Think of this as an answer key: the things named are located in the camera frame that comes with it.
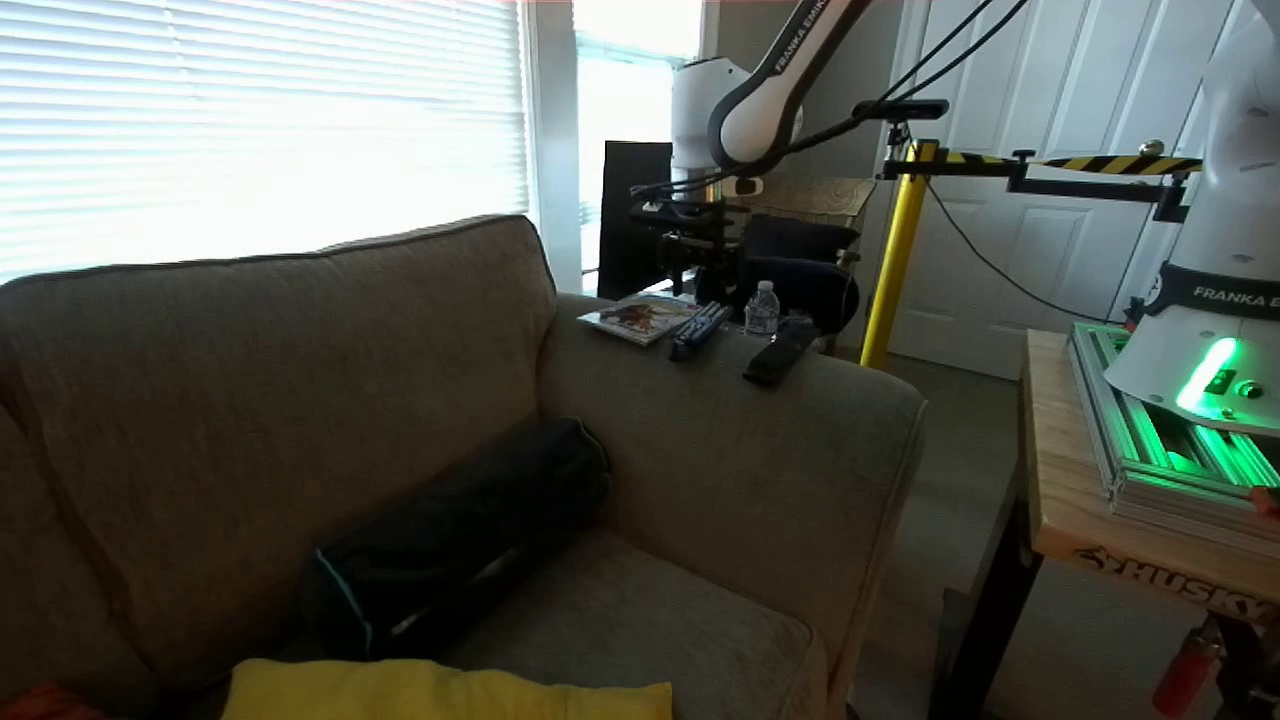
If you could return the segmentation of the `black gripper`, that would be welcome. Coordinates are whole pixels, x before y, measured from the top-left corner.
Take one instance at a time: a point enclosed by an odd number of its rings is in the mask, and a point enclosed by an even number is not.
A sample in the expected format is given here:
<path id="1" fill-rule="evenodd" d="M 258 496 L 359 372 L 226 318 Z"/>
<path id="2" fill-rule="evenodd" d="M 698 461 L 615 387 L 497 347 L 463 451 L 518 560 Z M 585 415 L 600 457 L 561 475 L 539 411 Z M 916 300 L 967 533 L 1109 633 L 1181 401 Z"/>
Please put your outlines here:
<path id="1" fill-rule="evenodd" d="M 760 177 L 664 181 L 632 187 L 628 216 L 658 235 L 658 260 L 674 292 L 718 303 L 735 282 L 734 216 L 760 194 Z"/>

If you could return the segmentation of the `magazine on sofa arm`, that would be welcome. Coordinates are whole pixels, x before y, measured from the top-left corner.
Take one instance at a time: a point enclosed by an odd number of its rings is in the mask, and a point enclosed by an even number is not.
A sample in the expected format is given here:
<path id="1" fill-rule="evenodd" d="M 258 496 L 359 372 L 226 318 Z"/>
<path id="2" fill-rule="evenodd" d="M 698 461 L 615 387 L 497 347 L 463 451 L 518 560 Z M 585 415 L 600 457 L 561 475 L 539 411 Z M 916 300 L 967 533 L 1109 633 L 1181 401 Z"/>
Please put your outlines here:
<path id="1" fill-rule="evenodd" d="M 691 303 L 669 300 L 669 297 L 628 297 L 595 313 L 585 313 L 588 326 L 600 326 L 605 337 L 615 337 L 642 347 L 658 345 L 659 337 L 676 331 L 687 318 L 691 318 Z"/>

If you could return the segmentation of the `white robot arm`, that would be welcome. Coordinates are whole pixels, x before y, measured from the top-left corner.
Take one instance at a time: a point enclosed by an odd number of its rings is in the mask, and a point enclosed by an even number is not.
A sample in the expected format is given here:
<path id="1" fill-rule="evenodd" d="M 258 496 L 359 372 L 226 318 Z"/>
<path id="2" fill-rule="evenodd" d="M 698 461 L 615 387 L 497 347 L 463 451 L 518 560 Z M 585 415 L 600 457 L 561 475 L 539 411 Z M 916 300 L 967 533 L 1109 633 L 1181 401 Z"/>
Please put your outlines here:
<path id="1" fill-rule="evenodd" d="M 1280 426 L 1280 0 L 1250 0 L 1254 20 L 1214 57 L 1208 152 L 1055 154 L 1059 171 L 1113 171 L 1113 182 L 1035 181 L 1031 160 L 973 165 L 1014 191 L 1140 201 L 1181 224 L 1156 292 L 1103 380 L 1183 418 L 1274 436 Z M 942 114 L 945 98 L 887 91 L 830 132 L 793 132 L 816 73 L 870 0 L 796 0 L 751 73 L 691 61 L 674 79 L 669 209 L 700 216 L 735 181 L 771 171 L 870 121 Z"/>

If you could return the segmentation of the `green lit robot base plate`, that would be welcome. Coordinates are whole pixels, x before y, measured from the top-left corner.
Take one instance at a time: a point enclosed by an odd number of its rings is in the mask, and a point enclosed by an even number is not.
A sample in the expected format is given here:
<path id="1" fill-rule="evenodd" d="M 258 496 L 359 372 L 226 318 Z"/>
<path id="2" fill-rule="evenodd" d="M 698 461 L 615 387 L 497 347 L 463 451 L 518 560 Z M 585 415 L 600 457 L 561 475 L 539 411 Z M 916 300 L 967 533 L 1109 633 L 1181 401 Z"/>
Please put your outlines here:
<path id="1" fill-rule="evenodd" d="M 1191 425 L 1103 380 L 1103 366 L 1126 347 L 1119 326 L 1075 324 L 1070 347 L 1113 504 L 1191 499 L 1224 513 L 1258 513 L 1280 490 L 1274 440 Z"/>

